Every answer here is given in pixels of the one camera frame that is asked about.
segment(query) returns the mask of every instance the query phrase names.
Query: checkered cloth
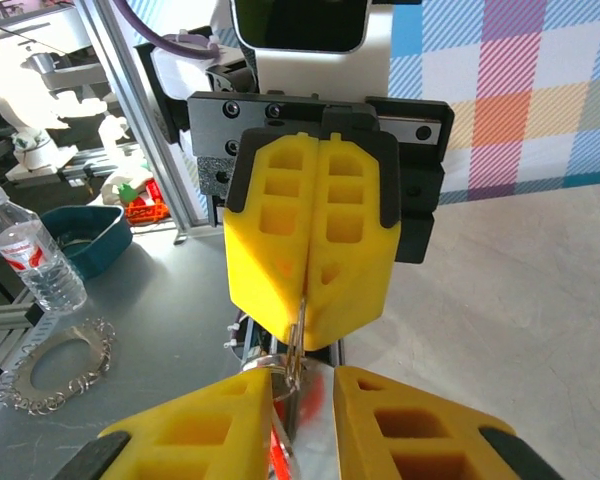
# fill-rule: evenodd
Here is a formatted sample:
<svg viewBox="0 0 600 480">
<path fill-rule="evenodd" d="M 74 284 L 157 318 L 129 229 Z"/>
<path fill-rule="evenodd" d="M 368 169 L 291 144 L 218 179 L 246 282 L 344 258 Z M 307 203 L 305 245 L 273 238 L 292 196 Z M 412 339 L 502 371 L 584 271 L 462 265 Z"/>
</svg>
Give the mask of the checkered cloth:
<svg viewBox="0 0 600 480">
<path fill-rule="evenodd" d="M 396 7 L 389 94 L 456 121 L 444 203 L 600 183 L 600 0 Z"/>
</svg>

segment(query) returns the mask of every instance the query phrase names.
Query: cable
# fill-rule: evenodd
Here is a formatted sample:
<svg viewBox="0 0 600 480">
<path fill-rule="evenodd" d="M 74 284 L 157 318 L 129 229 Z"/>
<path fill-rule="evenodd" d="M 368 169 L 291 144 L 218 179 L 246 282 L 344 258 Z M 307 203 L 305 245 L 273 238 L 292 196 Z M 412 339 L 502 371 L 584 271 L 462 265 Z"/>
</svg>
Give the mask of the cable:
<svg viewBox="0 0 600 480">
<path fill-rule="evenodd" d="M 122 14 L 124 19 L 129 22 L 129 25 L 156 47 L 161 48 L 166 52 L 173 53 L 174 55 L 193 58 L 195 60 L 207 60 L 210 58 L 218 58 L 220 56 L 220 49 L 218 48 L 218 45 L 214 43 L 209 43 L 206 50 L 198 50 L 165 40 L 138 18 L 131 6 L 127 3 L 127 0 L 111 1 L 118 8 L 118 11 Z"/>
<path fill-rule="evenodd" d="M 7 30 L 6 28 L 3 28 L 3 27 L 0 27 L 0 30 L 2 30 L 3 32 L 5 32 L 5 33 L 8 33 L 8 34 L 10 34 L 10 35 L 15 35 L 15 36 L 17 36 L 17 37 L 22 37 L 22 38 L 24 38 L 25 40 L 29 40 L 30 42 L 33 42 L 33 43 L 39 43 L 40 45 L 44 45 L 45 47 L 47 47 L 47 48 L 50 48 L 51 50 L 55 50 L 55 51 L 57 51 L 57 52 L 60 52 L 60 53 L 62 53 L 63 55 L 67 55 L 68 57 L 73 57 L 73 55 L 71 55 L 70 53 L 64 52 L 64 51 L 60 50 L 59 48 L 52 47 L 51 45 L 48 45 L 48 44 L 46 44 L 46 43 L 44 43 L 44 42 L 41 42 L 41 41 L 39 41 L 39 40 L 36 40 L 35 38 L 30 38 L 30 37 L 27 37 L 27 36 L 25 36 L 25 35 L 22 35 L 21 33 L 12 32 L 11 30 Z"/>
</svg>

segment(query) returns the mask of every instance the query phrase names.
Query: gray table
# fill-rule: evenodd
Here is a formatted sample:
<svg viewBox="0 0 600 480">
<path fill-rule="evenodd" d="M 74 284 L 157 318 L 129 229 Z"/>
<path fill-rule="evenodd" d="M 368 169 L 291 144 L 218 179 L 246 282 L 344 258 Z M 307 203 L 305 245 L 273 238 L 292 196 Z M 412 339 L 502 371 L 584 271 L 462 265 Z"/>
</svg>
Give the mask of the gray table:
<svg viewBox="0 0 600 480">
<path fill-rule="evenodd" d="M 222 347 L 236 312 L 223 237 L 213 231 L 173 246 L 174 236 L 136 236 L 111 269 L 88 282 L 84 309 L 57 323 L 56 331 L 86 316 L 106 318 L 117 333 L 113 365 L 105 379 L 53 415 L 1 410 L 0 480 L 47 480 L 116 420 L 237 373 L 238 361 Z M 34 384 L 70 378 L 87 350 L 49 352 Z"/>
</svg>

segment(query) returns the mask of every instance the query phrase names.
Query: plastic water bottle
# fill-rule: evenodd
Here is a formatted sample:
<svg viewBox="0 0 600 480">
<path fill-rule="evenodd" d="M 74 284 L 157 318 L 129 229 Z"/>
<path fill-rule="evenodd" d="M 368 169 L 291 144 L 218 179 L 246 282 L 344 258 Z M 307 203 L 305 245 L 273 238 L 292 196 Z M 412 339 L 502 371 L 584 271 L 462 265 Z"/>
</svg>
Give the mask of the plastic water bottle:
<svg viewBox="0 0 600 480">
<path fill-rule="evenodd" d="M 0 188 L 0 254 L 49 312 L 68 313 L 87 301 L 87 292 L 40 217 L 9 201 Z"/>
</svg>

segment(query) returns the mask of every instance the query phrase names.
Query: white floor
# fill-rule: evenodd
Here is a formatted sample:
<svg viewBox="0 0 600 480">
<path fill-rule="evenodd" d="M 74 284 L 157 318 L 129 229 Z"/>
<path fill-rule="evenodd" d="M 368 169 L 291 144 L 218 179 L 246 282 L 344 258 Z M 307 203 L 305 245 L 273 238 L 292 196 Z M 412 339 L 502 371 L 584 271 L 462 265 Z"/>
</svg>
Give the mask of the white floor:
<svg viewBox="0 0 600 480">
<path fill-rule="evenodd" d="M 600 186 L 442 206 L 423 265 L 346 362 L 511 424 L 566 479 L 600 479 Z"/>
</svg>

